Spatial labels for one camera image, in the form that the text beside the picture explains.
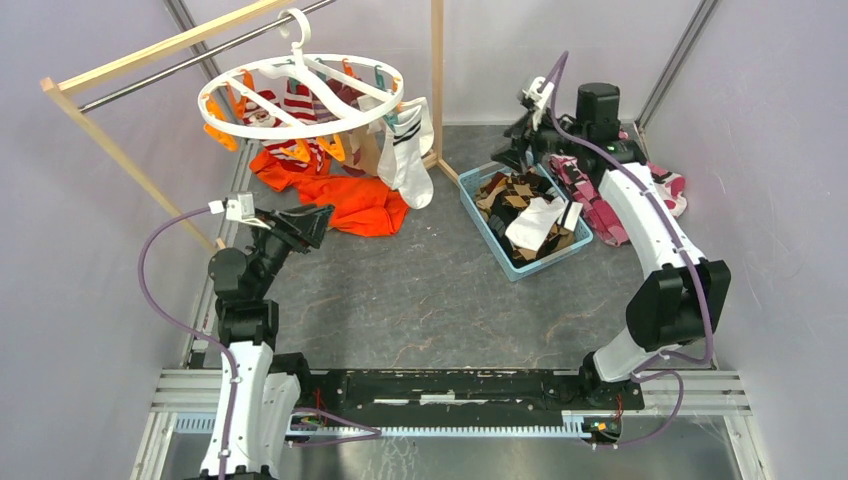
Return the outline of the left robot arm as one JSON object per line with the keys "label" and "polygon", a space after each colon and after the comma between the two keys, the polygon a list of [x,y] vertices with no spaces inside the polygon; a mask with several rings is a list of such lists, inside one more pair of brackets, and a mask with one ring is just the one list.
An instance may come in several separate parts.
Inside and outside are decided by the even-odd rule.
{"label": "left robot arm", "polygon": [[294,407],[312,399],[314,381],[302,354],[276,353],[280,308],[267,293],[291,253],[320,247],[334,208],[266,211],[216,200],[208,209],[248,225],[253,244],[248,251],[221,249],[208,264],[222,381],[212,437],[197,476],[275,479],[288,420]]}

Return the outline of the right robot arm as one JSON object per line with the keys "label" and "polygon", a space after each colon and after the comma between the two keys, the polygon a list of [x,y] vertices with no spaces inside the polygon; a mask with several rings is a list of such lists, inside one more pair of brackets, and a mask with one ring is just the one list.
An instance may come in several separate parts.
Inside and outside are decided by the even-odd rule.
{"label": "right robot arm", "polygon": [[575,158],[635,248],[644,281],[626,307],[624,330],[589,354],[577,382],[580,400],[602,408],[617,396],[617,382],[638,378],[660,357],[683,358],[685,345],[704,341],[694,361],[712,359],[731,273],[694,245],[660,199],[639,143],[622,135],[619,88],[579,86],[573,118],[555,115],[555,89],[536,77],[521,90],[526,112],[505,131],[509,145],[491,158],[515,170],[544,155]]}

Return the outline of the white sock with black stripes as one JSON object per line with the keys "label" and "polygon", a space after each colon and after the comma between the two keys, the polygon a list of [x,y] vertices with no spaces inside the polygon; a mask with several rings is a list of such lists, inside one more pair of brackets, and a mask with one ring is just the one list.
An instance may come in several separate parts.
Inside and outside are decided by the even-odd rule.
{"label": "white sock with black stripes", "polygon": [[377,173],[410,208],[423,209],[434,195],[433,183],[424,165],[424,158],[435,140],[429,104],[425,97],[419,97],[402,102],[400,106],[396,120],[384,128]]}

